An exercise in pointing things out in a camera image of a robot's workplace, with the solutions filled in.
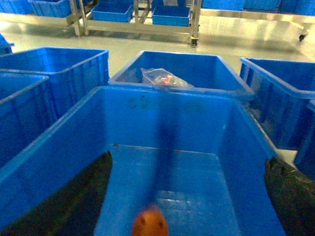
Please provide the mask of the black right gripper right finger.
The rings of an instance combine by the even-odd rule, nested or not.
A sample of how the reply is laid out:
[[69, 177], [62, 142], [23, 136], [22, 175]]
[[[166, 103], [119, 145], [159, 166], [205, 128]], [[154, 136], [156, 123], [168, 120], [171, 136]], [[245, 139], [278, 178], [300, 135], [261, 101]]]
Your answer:
[[315, 181], [281, 158], [266, 160], [264, 182], [287, 236], [315, 234]]

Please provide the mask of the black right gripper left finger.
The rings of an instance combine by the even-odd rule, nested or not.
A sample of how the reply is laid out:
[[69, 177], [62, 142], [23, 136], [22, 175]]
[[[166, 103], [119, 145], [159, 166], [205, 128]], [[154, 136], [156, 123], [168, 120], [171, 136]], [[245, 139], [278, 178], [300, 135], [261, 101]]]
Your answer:
[[107, 192], [113, 158], [106, 151], [71, 181], [1, 230], [2, 236], [92, 236]]

